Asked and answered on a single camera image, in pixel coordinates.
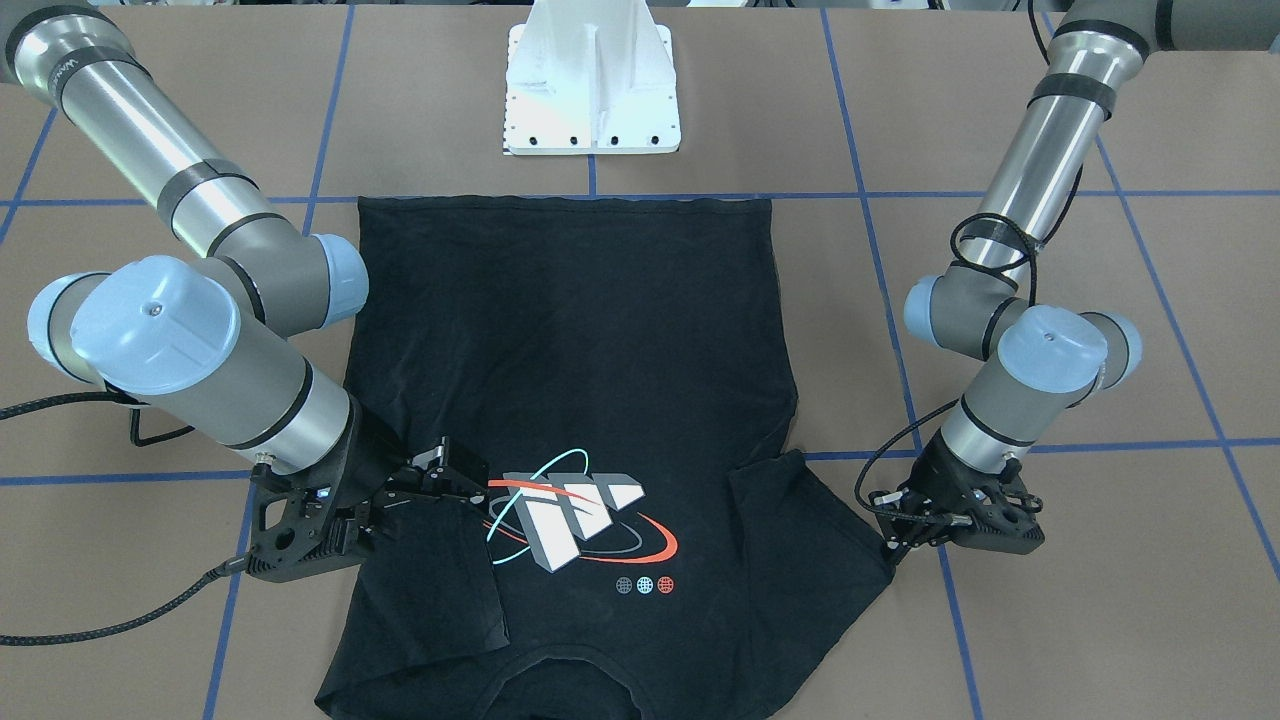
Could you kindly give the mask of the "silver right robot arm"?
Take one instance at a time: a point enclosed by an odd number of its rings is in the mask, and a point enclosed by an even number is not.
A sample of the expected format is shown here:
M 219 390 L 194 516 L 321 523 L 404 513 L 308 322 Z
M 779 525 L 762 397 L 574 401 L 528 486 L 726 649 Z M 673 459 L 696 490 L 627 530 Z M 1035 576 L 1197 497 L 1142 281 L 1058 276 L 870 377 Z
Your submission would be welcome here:
M 28 332 L 64 374 L 253 464 L 248 548 L 209 579 L 289 582 L 360 564 L 390 509 L 416 498 L 486 506 L 479 457 L 451 439 L 412 454 L 291 343 L 364 307 L 358 250 L 285 219 L 111 19 L 86 1 L 5 1 L 3 82 L 59 110 L 195 254 L 55 281 Z

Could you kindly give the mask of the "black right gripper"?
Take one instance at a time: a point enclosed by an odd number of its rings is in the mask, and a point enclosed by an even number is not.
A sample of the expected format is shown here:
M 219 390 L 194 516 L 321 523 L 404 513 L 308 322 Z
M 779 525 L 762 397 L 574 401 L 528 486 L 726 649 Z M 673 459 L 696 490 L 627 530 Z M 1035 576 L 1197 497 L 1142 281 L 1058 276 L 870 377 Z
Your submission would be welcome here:
M 250 473 L 253 525 L 244 570 L 265 582 L 292 582 L 361 564 L 369 534 L 389 498 L 489 501 L 490 465 L 444 436 L 413 457 L 380 418 L 352 409 L 335 446 L 311 468 L 285 474 L 262 457 Z

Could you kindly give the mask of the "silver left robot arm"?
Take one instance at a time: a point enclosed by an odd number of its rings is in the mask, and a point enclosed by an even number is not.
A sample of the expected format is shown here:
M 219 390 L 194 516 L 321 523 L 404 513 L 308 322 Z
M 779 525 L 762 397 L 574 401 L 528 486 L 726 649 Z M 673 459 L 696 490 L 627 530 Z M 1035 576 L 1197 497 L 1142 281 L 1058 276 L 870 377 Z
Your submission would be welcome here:
M 980 370 L 934 411 L 941 427 L 902 484 L 856 493 L 888 564 L 922 546 L 1025 555 L 1043 544 L 1024 457 L 1062 413 L 1128 379 L 1144 350 L 1125 316 L 1041 301 L 1039 255 L 1120 88 L 1152 54 L 1276 53 L 1277 31 L 1275 1 L 1074 1 L 1041 41 L 1044 74 L 977 213 L 948 237 L 948 269 L 904 304 L 913 336 Z

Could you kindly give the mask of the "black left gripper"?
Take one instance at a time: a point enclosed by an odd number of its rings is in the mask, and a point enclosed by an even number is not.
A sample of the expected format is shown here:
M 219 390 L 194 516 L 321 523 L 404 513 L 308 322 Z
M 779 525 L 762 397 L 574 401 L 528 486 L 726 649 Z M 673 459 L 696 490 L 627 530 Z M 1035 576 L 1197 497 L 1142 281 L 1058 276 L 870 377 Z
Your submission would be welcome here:
M 870 503 L 891 553 L 952 542 L 1025 555 L 1044 543 L 1043 501 L 1027 491 L 1021 461 L 1010 457 L 995 474 L 978 471 L 938 432 L 899 489 L 872 491 Z

